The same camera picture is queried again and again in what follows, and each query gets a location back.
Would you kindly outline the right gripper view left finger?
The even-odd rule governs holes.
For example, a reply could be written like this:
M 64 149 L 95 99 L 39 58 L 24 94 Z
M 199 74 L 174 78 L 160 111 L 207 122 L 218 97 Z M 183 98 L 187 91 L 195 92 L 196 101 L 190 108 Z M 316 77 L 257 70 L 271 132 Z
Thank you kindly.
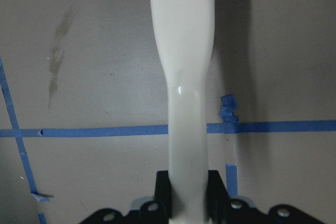
M 165 212 L 164 223 L 169 223 L 169 219 L 172 216 L 172 186 L 167 170 L 161 170 L 156 173 L 155 200 L 160 202 Z

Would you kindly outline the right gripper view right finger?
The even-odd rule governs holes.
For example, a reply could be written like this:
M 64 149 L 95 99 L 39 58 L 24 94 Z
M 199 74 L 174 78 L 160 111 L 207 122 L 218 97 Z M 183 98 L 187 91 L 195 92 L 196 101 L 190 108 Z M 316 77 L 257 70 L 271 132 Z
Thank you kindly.
M 217 170 L 208 171 L 207 210 L 212 223 L 227 223 L 229 196 Z

